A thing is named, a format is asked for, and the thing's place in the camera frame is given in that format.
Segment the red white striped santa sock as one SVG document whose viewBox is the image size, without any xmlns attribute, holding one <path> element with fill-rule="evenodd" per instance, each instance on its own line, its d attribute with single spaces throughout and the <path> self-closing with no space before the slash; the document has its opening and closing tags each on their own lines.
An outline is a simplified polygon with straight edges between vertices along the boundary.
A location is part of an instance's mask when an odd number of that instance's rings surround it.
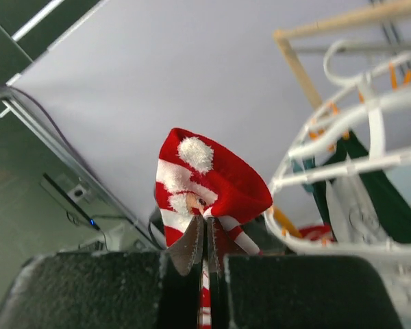
<svg viewBox="0 0 411 329">
<path fill-rule="evenodd" d="M 317 224 L 299 228 L 299 238 L 309 241 L 336 241 L 332 228 L 328 224 Z"/>
</svg>

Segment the white round clip hanger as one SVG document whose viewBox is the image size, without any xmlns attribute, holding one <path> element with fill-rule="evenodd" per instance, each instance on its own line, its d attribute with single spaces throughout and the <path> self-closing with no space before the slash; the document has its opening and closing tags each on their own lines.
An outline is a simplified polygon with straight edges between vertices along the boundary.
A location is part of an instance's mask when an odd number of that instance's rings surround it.
<svg viewBox="0 0 411 329">
<path fill-rule="evenodd" d="M 411 146 L 388 150 L 386 117 L 411 111 L 411 79 L 393 84 L 384 93 L 373 82 L 394 76 L 396 68 L 411 61 L 411 49 L 397 51 L 379 64 L 354 75 L 336 73 L 331 62 L 342 50 L 364 49 L 352 40 L 333 43 L 323 58 L 326 78 L 338 92 L 316 108 L 291 143 L 272 177 L 269 190 L 278 194 L 288 186 L 312 184 L 340 176 L 411 166 Z M 265 212 L 266 226 L 287 247 L 299 254 L 353 255 L 369 260 L 398 300 L 411 301 L 411 244 L 386 239 L 378 243 L 309 241 L 282 232 L 271 208 Z"/>
</svg>

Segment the orange clothespin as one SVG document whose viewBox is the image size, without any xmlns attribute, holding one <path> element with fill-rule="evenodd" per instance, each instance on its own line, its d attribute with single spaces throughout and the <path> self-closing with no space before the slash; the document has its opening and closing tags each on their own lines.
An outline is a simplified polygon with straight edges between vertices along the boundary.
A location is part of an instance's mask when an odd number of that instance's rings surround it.
<svg viewBox="0 0 411 329">
<path fill-rule="evenodd" d="M 287 232 L 291 236 L 302 239 L 303 236 L 288 217 L 277 207 L 271 206 L 274 220 L 282 227 L 282 232 Z"/>
</svg>

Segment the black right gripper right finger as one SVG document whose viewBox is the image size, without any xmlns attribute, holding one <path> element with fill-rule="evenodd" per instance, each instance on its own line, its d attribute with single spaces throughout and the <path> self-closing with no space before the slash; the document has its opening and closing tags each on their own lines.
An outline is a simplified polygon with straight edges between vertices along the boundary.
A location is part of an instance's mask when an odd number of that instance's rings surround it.
<svg viewBox="0 0 411 329">
<path fill-rule="evenodd" d="M 212 328 L 401 328 L 382 279 L 355 256 L 248 256 L 207 221 Z"/>
</svg>

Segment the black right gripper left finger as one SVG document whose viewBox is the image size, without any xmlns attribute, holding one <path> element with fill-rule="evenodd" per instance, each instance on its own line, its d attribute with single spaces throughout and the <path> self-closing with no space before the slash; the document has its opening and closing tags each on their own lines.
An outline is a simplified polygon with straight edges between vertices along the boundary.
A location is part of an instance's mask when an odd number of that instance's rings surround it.
<svg viewBox="0 0 411 329">
<path fill-rule="evenodd" d="M 60 252 L 29 259 L 0 328 L 196 328 L 203 219 L 163 252 Z"/>
</svg>

